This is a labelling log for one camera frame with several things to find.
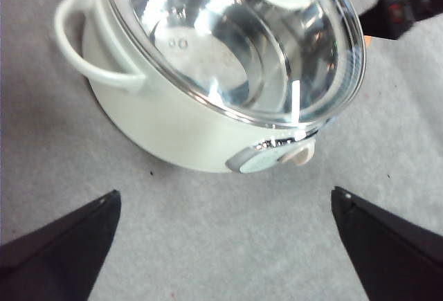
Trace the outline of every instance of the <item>electric pot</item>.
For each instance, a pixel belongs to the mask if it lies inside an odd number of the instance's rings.
[[[55,36],[124,134],[207,172],[306,163],[365,68],[349,0],[63,0]]]

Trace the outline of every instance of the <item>glass lid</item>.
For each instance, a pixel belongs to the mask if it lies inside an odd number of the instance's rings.
[[[200,103],[261,127],[337,114],[360,87],[363,34],[349,0],[111,0],[149,62]]]

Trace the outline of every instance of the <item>gray carpet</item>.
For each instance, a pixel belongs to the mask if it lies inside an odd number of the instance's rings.
[[[54,44],[59,1],[2,0],[2,242],[120,190],[91,300],[366,300],[334,185],[443,234],[443,17],[373,40],[363,88],[308,165],[216,175],[168,165],[109,122]]]

